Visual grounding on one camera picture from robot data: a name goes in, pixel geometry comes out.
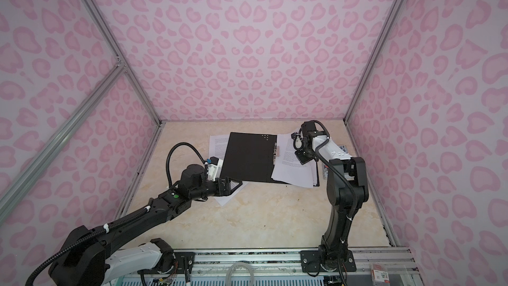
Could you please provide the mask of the teal folder with black inside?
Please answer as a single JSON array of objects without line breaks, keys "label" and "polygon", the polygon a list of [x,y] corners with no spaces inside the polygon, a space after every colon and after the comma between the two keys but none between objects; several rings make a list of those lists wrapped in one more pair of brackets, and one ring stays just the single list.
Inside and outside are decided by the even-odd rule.
[{"label": "teal folder with black inside", "polygon": [[230,133],[221,177],[266,184],[286,184],[271,178],[277,135]]}]

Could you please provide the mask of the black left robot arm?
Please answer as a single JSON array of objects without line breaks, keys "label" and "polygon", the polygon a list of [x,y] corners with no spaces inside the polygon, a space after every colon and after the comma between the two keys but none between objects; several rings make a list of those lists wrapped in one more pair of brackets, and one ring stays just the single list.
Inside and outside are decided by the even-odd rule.
[{"label": "black left robot arm", "polygon": [[173,181],[170,159],[165,163],[169,187],[147,204],[115,221],[88,229],[80,226],[67,237],[61,249],[39,265],[26,280],[34,285],[44,271],[57,285],[103,285],[134,272],[172,276],[179,270],[189,271],[184,259],[175,255],[173,248],[162,238],[154,238],[137,248],[124,245],[148,230],[172,221],[194,201],[205,202],[209,197],[228,197],[243,182],[222,177],[223,161],[217,157],[204,159],[187,166],[178,181]]}]

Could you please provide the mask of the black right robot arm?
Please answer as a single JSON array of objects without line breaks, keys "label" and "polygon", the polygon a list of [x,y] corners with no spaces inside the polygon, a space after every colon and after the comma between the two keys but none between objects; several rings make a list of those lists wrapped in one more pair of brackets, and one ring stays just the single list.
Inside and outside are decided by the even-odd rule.
[{"label": "black right robot arm", "polygon": [[304,165],[314,160],[328,170],[326,193],[332,206],[329,225],[316,251],[301,251],[302,271],[311,277],[338,273],[342,284],[346,274],[357,270],[349,250],[349,234],[353,219],[369,200],[365,161],[353,157],[334,143],[324,124],[318,120],[302,123],[292,135],[295,155]]}]

